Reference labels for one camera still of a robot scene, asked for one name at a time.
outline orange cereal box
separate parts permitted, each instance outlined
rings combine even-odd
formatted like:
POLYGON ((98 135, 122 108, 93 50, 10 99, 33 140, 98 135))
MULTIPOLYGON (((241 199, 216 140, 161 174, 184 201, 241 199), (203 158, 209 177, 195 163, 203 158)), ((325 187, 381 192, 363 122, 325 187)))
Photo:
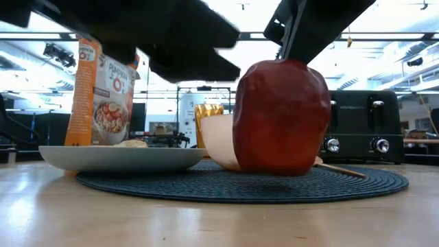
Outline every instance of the orange cereal box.
POLYGON ((124 65, 81 38, 73 108, 65 145, 114 145, 128 138, 137 78, 136 62, 124 65))

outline black toaster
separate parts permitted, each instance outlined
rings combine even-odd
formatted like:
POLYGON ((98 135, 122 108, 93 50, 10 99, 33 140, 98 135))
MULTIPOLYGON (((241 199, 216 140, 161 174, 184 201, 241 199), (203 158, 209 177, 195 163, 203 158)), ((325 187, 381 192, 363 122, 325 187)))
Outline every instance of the black toaster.
POLYGON ((331 91, 331 123, 319 156, 331 160, 403 161, 398 99, 392 91, 331 91))

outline cereal bowl image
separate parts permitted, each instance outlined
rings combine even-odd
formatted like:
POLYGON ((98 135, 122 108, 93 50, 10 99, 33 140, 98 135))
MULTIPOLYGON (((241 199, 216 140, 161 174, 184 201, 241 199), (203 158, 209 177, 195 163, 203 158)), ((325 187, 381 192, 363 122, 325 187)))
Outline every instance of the cereal bowl image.
POLYGON ((123 141, 126 135, 128 111, 118 103, 103 101, 96 108, 93 120, 102 139, 114 145, 123 141))

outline black placemat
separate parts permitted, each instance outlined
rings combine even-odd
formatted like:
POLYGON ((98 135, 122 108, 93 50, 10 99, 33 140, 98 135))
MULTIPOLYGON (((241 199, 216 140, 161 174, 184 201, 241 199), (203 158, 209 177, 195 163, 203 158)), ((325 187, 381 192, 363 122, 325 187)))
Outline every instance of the black placemat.
POLYGON ((80 172, 77 180, 115 193, 193 202, 312 203, 384 196, 406 188, 408 180, 379 169, 340 165, 367 175, 361 179, 312 168, 301 177, 230 172, 202 161, 185 172, 142 176, 80 172))

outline desk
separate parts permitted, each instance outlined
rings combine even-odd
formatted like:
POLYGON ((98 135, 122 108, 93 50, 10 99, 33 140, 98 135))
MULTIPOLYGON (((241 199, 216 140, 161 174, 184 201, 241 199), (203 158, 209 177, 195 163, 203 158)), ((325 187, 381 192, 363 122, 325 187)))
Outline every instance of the desk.
POLYGON ((407 176, 380 198, 233 205, 89 189, 44 162, 0 169, 0 246, 437 246, 439 167, 369 165, 407 176))

